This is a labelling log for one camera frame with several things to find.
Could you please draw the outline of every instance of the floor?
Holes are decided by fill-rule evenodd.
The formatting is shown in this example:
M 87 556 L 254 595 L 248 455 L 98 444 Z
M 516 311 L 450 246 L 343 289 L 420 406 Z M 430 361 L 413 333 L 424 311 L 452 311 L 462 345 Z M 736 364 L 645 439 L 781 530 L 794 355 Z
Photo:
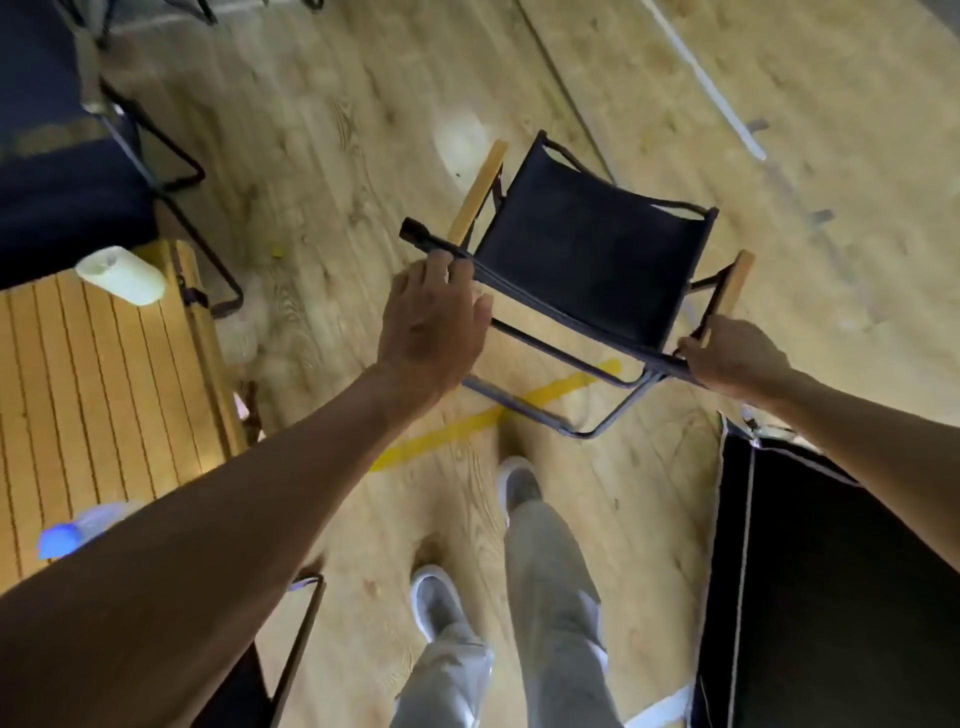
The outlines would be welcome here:
M 960 260 L 949 236 L 960 213 L 950 94 L 960 49 L 919 3 L 659 3 L 699 72 L 650 0 L 327 5 L 225 13 L 214 29 L 141 28 L 118 35 L 105 58 L 111 80 L 210 173 L 183 203 L 247 288 L 244 310 L 218 332 L 227 359 L 260 383 L 268 432 L 373 360 L 389 278 L 415 257 L 396 237 L 403 217 L 444 229 L 490 143 L 511 143 L 509 179 L 540 128 L 624 186 L 719 206 L 703 271 L 754 250 L 739 310 L 798 365 L 960 422 Z M 747 140 L 763 160 L 705 77 L 756 130 Z M 630 371 L 509 302 L 496 313 Z M 496 334 L 478 371 L 576 421 L 618 394 Z M 522 720 L 492 492 L 497 422 L 518 430 L 580 538 L 604 598 L 621 716 L 685 684 L 707 574 L 717 406 L 668 382 L 578 444 L 498 421 L 468 392 L 445 400 L 318 544 L 329 589 L 284 725 L 389 722 L 422 647 L 408 576 L 436 556 L 496 650 L 484 721 Z M 275 679 L 305 599 L 288 596 L 261 634 Z

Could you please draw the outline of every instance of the white sneaker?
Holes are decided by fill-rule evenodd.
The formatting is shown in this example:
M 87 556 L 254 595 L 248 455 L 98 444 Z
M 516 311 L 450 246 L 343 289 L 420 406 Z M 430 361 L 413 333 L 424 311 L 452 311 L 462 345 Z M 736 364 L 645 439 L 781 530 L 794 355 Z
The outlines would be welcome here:
M 528 500 L 543 500 L 533 464 L 525 457 L 508 457 L 496 472 L 496 498 L 510 525 L 510 512 Z
M 436 564 L 420 567 L 410 581 L 410 603 L 417 627 L 428 642 L 455 623 L 469 626 L 453 580 Z

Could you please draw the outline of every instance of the slatted tabletop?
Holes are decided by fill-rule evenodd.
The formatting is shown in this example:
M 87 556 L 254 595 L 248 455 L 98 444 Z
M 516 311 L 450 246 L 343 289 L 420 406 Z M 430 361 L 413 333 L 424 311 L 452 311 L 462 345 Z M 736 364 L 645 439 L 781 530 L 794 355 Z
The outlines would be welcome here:
M 73 271 L 0 292 L 0 592 L 43 568 L 43 528 L 161 497 L 244 448 L 213 321 L 174 283 L 174 245 L 137 251 L 170 281 L 152 305 Z

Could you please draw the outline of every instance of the hand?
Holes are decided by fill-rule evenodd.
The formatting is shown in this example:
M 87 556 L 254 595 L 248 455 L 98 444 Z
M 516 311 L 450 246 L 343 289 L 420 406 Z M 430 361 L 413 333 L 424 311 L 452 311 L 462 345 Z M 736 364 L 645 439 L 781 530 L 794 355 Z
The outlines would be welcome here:
M 764 406 L 782 395 L 797 375 L 786 354 L 758 327 L 726 316 L 711 316 L 706 346 L 680 340 L 680 353 L 706 387 L 735 400 Z
M 394 278 L 377 367 L 398 376 L 422 412 L 456 387 L 483 350 L 493 309 L 473 299 L 473 263 L 434 251 Z

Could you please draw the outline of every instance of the yellow floor line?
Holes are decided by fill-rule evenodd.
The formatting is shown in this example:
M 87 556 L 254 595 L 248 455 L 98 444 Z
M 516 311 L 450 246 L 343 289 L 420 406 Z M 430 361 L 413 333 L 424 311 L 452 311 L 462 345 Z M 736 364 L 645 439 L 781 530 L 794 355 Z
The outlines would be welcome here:
M 622 366 L 618 359 L 608 359 L 600 365 L 600 369 L 612 375 L 619 374 L 621 368 Z M 550 382 L 540 389 L 528 392 L 523 398 L 531 404 L 535 404 L 537 407 L 543 407 L 548 402 L 557 400 L 563 395 L 568 395 L 570 392 L 575 392 L 578 389 L 583 389 L 594 381 L 596 381 L 595 376 L 577 372 L 575 375 L 568 376 L 566 379 L 557 379 L 557 381 Z M 423 455 L 425 452 L 438 448 L 441 445 L 452 443 L 455 440 L 465 440 L 474 432 L 479 432 L 482 429 L 496 425 L 497 421 L 503 417 L 505 412 L 506 410 L 503 407 L 497 405 L 490 409 L 485 409 L 476 415 L 471 415 L 470 417 L 465 417 L 463 420 L 451 423 L 446 427 L 435 429 L 432 432 L 427 432 L 425 435 L 413 437 L 398 445 L 394 445 L 376 459 L 376 462 L 373 463 L 373 467 L 370 468 L 370 470 L 372 473 L 386 470 L 387 468 L 392 468 L 393 466 L 413 460 L 415 457 Z

